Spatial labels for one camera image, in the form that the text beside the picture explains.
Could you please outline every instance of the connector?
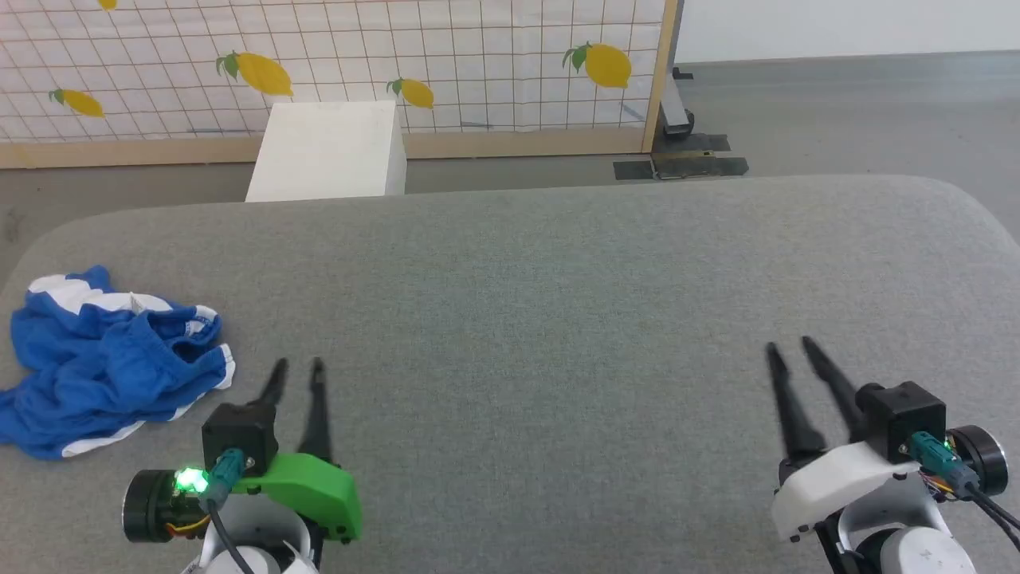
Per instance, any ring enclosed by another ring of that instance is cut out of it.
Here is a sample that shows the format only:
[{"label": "connector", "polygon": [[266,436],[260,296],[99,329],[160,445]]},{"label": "connector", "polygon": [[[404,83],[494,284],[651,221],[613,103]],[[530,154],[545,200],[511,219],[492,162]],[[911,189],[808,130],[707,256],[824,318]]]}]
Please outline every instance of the connector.
[{"label": "connector", "polygon": [[970,493],[967,491],[968,484],[973,483],[976,487],[980,483],[977,473],[930,433],[922,431],[912,434],[908,451],[911,459],[945,480],[960,499],[970,499]]},{"label": "connector", "polygon": [[198,498],[199,507],[209,512],[211,503],[217,509],[223,508],[226,497],[245,473],[247,458],[240,449],[227,449],[219,456],[216,465],[209,471],[209,485]]}]

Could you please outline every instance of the gray table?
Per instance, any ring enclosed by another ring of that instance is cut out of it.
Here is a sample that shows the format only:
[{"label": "gray table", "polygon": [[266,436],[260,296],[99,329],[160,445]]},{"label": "gray table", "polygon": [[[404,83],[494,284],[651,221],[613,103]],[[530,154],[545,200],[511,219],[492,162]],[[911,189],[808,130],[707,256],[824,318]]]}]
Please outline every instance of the gray table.
[{"label": "gray table", "polygon": [[[138,469],[200,461],[199,427],[292,360],[285,449],[330,373],[335,443],[364,539],[325,572],[823,572],[768,509],[780,446],[776,341],[830,443],[835,410],[797,348],[859,384],[913,379],[950,422],[1020,452],[1020,249],[947,184],[891,176],[451,193],[126,211],[40,239],[0,296],[107,264],[122,290],[225,318],[230,392],[79,459],[0,448],[5,572],[175,574],[198,543],[120,533]],[[9,349],[0,368],[14,385]],[[1020,510],[1020,487],[1001,498]],[[1015,551],[946,509],[983,572]]]}]

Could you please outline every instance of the white box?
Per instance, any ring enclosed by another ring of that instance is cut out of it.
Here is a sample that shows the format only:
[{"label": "white box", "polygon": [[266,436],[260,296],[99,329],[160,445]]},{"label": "white box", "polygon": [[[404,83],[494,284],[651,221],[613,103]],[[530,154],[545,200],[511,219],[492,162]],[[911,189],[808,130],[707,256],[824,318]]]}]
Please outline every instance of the white box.
[{"label": "white box", "polygon": [[394,101],[272,106],[245,201],[403,195]]}]

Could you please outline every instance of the blue cloth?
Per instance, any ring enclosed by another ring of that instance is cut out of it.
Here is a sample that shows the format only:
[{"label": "blue cloth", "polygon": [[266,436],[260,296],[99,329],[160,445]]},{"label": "blue cloth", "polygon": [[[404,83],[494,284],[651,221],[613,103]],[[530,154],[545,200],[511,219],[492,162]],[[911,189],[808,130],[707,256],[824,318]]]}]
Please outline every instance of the blue cloth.
[{"label": "blue cloth", "polygon": [[32,374],[0,392],[0,443],[61,459],[176,419],[231,386],[221,324],[203,306],[114,292],[99,265],[37,278],[11,318],[14,353]]}]

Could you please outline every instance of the grid panel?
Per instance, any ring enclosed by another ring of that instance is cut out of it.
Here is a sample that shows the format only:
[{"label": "grid panel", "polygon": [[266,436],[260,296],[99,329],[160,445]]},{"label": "grid panel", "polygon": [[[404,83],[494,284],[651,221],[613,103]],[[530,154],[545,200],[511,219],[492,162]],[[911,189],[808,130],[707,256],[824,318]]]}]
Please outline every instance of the grid panel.
[{"label": "grid panel", "polygon": [[3,1],[3,142],[261,134],[277,101],[395,99],[411,133],[644,125],[664,8]]}]

